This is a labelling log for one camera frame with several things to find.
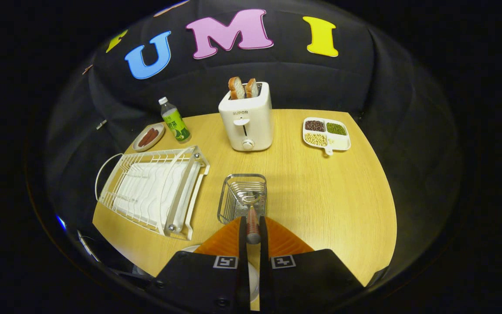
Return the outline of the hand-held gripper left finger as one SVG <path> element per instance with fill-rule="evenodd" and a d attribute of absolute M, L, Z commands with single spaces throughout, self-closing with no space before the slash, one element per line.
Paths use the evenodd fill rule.
<path fill-rule="evenodd" d="M 164 302 L 168 312 L 250 312 L 246 219 L 224 226 L 233 241 L 229 254 L 176 252 L 146 286 L 146 293 Z"/>

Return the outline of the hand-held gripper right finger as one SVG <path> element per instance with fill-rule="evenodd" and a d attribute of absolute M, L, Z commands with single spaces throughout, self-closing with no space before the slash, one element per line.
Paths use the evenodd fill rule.
<path fill-rule="evenodd" d="M 331 249 L 311 248 L 269 217 L 259 227 L 261 312 L 337 312 L 364 289 Z"/>

